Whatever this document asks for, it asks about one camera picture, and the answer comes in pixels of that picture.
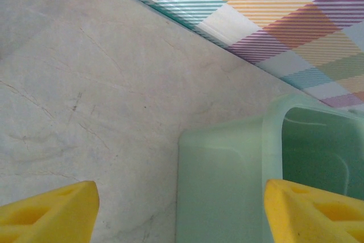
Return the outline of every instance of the yellow plastic piece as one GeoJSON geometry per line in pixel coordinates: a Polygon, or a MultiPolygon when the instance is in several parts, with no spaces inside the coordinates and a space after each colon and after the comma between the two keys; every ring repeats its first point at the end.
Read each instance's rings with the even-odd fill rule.
{"type": "Polygon", "coordinates": [[[0,207],[0,243],[87,243],[99,206],[95,182],[80,182],[0,207]]]}
{"type": "Polygon", "coordinates": [[[364,243],[364,201],[269,180],[264,208],[276,243],[364,243]]]}

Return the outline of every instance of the checkered tablecloth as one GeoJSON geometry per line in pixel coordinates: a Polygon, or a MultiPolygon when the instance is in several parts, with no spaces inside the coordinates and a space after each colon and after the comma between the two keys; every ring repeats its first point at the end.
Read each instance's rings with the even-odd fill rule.
{"type": "Polygon", "coordinates": [[[364,110],[364,0],[140,0],[322,102],[364,110]]]}

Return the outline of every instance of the white marble countertop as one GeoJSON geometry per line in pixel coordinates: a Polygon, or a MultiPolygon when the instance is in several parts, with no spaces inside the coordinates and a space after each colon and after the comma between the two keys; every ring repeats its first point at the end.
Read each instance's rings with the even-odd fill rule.
{"type": "Polygon", "coordinates": [[[3,0],[0,205],[94,180],[92,242],[172,243],[177,140],[296,92],[136,0],[3,0]]]}

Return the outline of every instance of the marble surface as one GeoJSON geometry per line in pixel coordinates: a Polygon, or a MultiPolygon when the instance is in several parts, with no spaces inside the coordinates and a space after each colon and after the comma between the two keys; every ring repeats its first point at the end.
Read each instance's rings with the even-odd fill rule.
{"type": "Polygon", "coordinates": [[[136,0],[1,6],[0,205],[94,180],[92,242],[173,242],[180,133],[296,92],[136,0]]]}

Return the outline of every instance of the translucent plastic bin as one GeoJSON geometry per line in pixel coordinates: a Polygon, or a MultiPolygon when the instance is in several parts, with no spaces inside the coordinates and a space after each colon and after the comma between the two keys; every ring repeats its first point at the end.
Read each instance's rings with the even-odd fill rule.
{"type": "Polygon", "coordinates": [[[265,115],[184,132],[176,242],[273,242],[270,178],[364,199],[364,116],[289,95],[265,115]]]}

